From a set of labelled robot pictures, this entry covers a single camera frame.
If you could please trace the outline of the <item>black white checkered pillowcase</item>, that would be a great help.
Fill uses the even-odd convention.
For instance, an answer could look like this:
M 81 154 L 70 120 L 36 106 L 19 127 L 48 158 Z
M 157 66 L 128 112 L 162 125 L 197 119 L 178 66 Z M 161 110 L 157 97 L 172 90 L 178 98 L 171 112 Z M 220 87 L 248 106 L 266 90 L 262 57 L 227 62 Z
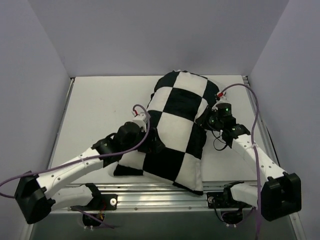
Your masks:
M 156 83 L 147 112 L 165 148 L 159 153 L 137 150 L 123 155 L 112 176 L 145 176 L 203 195 L 201 161 L 207 141 L 196 120 L 216 104 L 221 85 L 188 71 L 171 71 Z

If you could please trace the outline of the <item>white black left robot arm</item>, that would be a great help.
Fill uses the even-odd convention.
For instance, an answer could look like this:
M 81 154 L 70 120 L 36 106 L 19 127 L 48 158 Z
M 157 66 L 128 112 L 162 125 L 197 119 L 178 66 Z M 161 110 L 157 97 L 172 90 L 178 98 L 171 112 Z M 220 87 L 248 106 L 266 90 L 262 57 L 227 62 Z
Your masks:
M 98 140 L 85 152 L 44 173 L 26 172 L 18 182 L 14 198 L 28 224 L 35 224 L 50 212 L 63 208 L 82 211 L 108 210 L 106 199 L 94 183 L 67 189 L 80 177 L 118 162 L 125 153 L 158 154 L 165 148 L 155 127 L 129 121 L 116 133 Z

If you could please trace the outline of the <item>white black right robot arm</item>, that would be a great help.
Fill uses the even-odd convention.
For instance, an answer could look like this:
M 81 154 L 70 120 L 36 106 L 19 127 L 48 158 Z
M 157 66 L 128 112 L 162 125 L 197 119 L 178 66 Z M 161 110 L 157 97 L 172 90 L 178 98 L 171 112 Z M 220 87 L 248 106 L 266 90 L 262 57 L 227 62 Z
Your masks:
M 257 186 L 235 181 L 224 186 L 219 202 L 234 207 L 244 203 L 257 208 L 271 222 L 302 209 L 301 179 L 278 166 L 253 140 L 253 132 L 239 124 L 230 103 L 207 106 L 195 121 L 205 130 L 220 132 L 222 140 L 257 175 Z

